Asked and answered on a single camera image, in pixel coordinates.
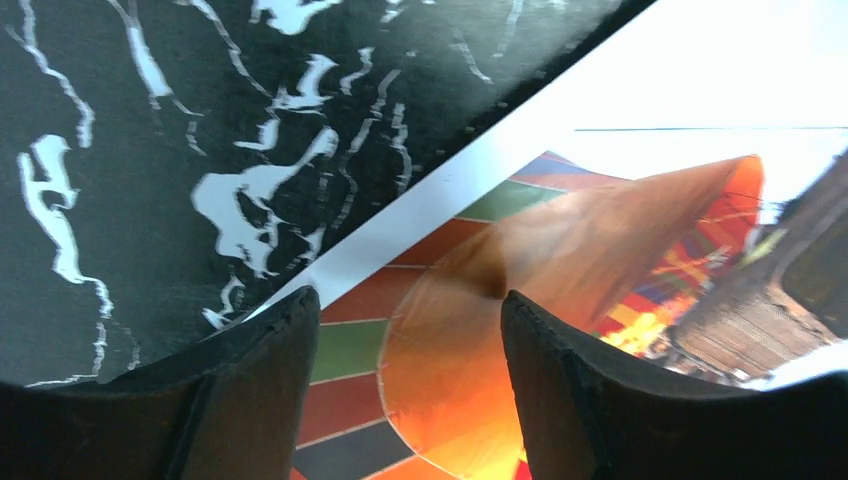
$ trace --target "plaid fabric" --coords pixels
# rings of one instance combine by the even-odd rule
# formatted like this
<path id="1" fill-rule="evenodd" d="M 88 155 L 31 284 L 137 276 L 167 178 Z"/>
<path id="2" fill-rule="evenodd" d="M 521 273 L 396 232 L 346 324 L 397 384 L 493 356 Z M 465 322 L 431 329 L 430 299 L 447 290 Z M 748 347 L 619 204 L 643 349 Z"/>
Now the plaid fabric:
<path id="1" fill-rule="evenodd" d="M 686 311 L 679 306 L 690 305 L 687 298 L 699 298 L 742 254 L 756 219 L 756 212 L 747 210 L 739 208 L 732 194 L 720 197 L 592 333 L 621 331 L 646 313 L 662 313 L 658 319 L 674 322 Z"/>

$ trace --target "black marble surface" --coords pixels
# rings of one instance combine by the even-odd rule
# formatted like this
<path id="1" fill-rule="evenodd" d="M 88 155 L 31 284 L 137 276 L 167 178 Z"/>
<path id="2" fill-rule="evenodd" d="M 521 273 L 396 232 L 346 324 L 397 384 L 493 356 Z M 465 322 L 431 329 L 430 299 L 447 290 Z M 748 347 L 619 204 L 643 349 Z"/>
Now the black marble surface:
<path id="1" fill-rule="evenodd" d="M 649 3 L 0 1 L 0 379 L 207 336 Z"/>

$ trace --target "green tile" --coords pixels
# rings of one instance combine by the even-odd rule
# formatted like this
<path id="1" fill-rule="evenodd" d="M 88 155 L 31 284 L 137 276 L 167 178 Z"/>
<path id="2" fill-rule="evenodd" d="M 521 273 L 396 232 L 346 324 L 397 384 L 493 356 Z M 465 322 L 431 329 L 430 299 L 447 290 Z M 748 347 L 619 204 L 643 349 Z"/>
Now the green tile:
<path id="1" fill-rule="evenodd" d="M 497 222 L 537 203 L 554 199 L 563 192 L 507 180 L 474 202 L 458 216 L 470 220 Z"/>
<path id="2" fill-rule="evenodd" d="M 311 381 L 376 370 L 388 324 L 381 320 L 322 325 Z"/>

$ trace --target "marble countertop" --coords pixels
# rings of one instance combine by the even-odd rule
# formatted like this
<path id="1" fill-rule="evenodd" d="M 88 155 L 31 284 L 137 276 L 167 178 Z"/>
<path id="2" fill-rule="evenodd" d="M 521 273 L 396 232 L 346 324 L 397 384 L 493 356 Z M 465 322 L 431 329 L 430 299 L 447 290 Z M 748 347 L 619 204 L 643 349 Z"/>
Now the marble countertop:
<path id="1" fill-rule="evenodd" d="M 243 315 L 649 3 L 4 2 L 0 379 Z"/>

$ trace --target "black surface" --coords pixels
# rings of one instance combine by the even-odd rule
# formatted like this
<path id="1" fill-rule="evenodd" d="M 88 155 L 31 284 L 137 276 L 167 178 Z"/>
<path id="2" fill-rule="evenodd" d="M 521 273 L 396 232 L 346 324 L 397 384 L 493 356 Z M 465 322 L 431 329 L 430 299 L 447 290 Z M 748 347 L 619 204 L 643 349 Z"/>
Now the black surface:
<path id="1" fill-rule="evenodd" d="M 251 23 L 251 0 L 207 1 L 138 0 L 136 9 L 130 0 L 0 2 L 0 378 L 113 378 L 205 337 L 212 328 L 203 312 L 224 311 L 222 292 L 233 310 L 224 311 L 226 323 L 652 3 L 339 0 L 287 35 L 269 26 L 268 11 Z M 399 14 L 383 22 L 387 9 Z M 282 21 L 296 16 L 283 10 Z M 138 25 L 173 95 L 142 80 L 128 36 Z M 363 69 L 369 48 L 373 65 L 348 95 L 342 79 Z M 472 57 L 489 81 L 472 72 Z M 317 92 L 299 92 L 307 62 L 324 59 L 336 65 Z M 273 119 L 268 95 L 280 88 L 326 98 L 312 113 L 276 110 L 274 148 L 260 154 L 237 146 L 257 141 L 258 125 Z M 85 112 L 93 123 L 81 121 Z M 192 121 L 205 156 L 186 138 Z M 370 133 L 359 145 L 363 125 Z M 294 165 L 321 132 L 337 136 L 334 154 L 327 150 L 288 181 L 266 185 L 264 199 L 255 189 L 274 172 L 221 176 Z M 63 143 L 63 157 L 33 151 Z M 68 184 L 61 170 L 45 170 L 51 155 L 64 160 Z M 206 189 L 216 181 L 226 185 Z M 195 205 L 196 192 L 212 193 Z M 72 266 L 64 278 L 51 271 L 57 244 L 28 206 L 54 230 L 72 228 L 76 245 L 67 244 L 64 255 L 78 252 L 88 279 L 75 279 Z M 250 234 L 216 244 L 220 232 L 198 208 L 207 216 L 229 212 L 226 232 L 243 222 Z M 308 239 L 315 251 L 305 255 Z M 260 249 L 270 252 L 267 268 Z M 98 298 L 94 279 L 108 288 L 111 304 Z"/>
<path id="2" fill-rule="evenodd" d="M 321 480 L 359 480 L 413 455 L 389 422 L 380 422 L 301 448 L 294 468 Z"/>
<path id="3" fill-rule="evenodd" d="M 517 292 L 504 348 L 533 478 L 848 475 L 848 374 L 758 393 L 678 375 Z"/>
<path id="4" fill-rule="evenodd" d="M 0 384 L 0 478 L 284 478 L 319 318 L 317 294 L 302 288 L 109 384 Z"/>

